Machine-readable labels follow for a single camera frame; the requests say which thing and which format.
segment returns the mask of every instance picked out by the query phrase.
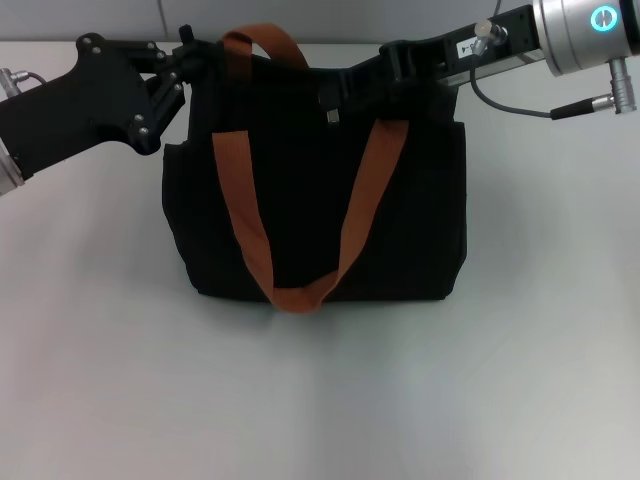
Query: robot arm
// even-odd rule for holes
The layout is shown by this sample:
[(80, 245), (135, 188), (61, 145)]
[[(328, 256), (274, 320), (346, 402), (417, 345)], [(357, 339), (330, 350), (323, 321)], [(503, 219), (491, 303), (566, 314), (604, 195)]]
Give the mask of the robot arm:
[[(535, 0), (441, 37), (400, 41), (346, 70), (319, 71), (320, 106), (329, 123), (341, 112), (388, 100), (419, 82), (456, 88), (546, 58), (554, 75), (609, 63), (612, 93), (550, 112), (559, 119), (616, 107), (636, 109), (625, 58), (640, 53), (640, 0)], [(0, 102), (0, 196), (35, 173), (106, 141), (137, 153), (160, 148), (160, 135), (184, 105), (183, 82), (204, 69), (224, 69), (220, 44), (196, 41), (189, 26), (167, 55), (155, 43), (112, 42), (96, 34), (76, 42), (78, 61), (68, 74)], [(143, 80), (141, 74), (154, 74)], [(18, 76), (0, 83), (17, 90)], [(489, 100), (506, 111), (514, 110)]]

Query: bag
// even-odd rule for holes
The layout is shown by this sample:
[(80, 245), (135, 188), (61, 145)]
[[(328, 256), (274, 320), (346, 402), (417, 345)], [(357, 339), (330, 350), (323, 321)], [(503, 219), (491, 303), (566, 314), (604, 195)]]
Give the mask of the bag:
[(193, 286), (290, 312), (449, 295), (466, 258), (456, 92), (422, 82), (327, 113), (319, 93), (348, 69), (310, 69), (273, 25), (222, 45), (192, 83), (188, 140), (165, 148), (163, 207)]

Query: blue indicator light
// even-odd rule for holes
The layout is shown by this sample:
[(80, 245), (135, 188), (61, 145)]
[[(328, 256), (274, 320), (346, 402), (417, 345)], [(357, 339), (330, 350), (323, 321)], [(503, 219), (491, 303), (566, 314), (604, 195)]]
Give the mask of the blue indicator light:
[(591, 14), (591, 26), (598, 32), (613, 30), (618, 24), (618, 12), (613, 7), (598, 7)]

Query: cable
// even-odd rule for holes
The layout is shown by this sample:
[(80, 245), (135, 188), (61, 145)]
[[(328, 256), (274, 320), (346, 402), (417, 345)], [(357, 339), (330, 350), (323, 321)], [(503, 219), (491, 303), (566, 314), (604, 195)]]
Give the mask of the cable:
[(33, 78), (35, 80), (38, 80), (43, 85), (45, 83), (47, 83), (47, 81), (44, 78), (42, 78), (40, 75), (38, 75), (37, 73), (27, 72), (27, 74), (29, 75), (29, 78)]
[[(500, 12), (501, 4), (502, 4), (502, 0), (498, 0), (498, 2), (496, 3), (495, 11), (493, 13), (494, 17), (498, 15), (498, 13)], [(474, 53), (473, 58), (471, 59), (471, 71), (469, 72), (469, 75), (471, 77), (471, 88), (473, 89), (473, 92), (476, 94), (476, 96), (480, 100), (482, 100), (484, 103), (486, 103), (490, 107), (493, 107), (497, 110), (501, 110), (503, 112), (514, 113), (516, 115), (527, 115), (529, 117), (551, 118), (551, 113), (549, 112), (537, 112), (535, 110), (525, 110), (522, 108), (507, 107), (506, 105), (502, 105), (498, 102), (494, 102), (489, 97), (487, 97), (484, 93), (482, 93), (482, 91), (480, 90), (480, 87), (478, 87), (478, 82), (476, 79), (476, 68), (478, 67), (479, 58), (480, 57)]]

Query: orange strap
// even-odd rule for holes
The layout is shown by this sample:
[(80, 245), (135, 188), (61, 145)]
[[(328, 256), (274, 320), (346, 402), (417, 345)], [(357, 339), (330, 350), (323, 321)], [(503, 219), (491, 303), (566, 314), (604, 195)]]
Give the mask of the orange strap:
[(271, 247), (258, 210), (248, 132), (213, 134), (218, 177), (233, 232), (247, 268), (274, 305), (289, 312), (311, 312), (318, 309), (338, 285), (364, 248), (408, 129), (407, 121), (375, 122), (342, 225), (338, 270), (302, 288), (274, 286)]
[(227, 66), (232, 80), (248, 82), (251, 79), (251, 51), (257, 43), (275, 62), (291, 68), (309, 68), (296, 42), (280, 27), (271, 23), (247, 25), (231, 30), (222, 37), (228, 52)]

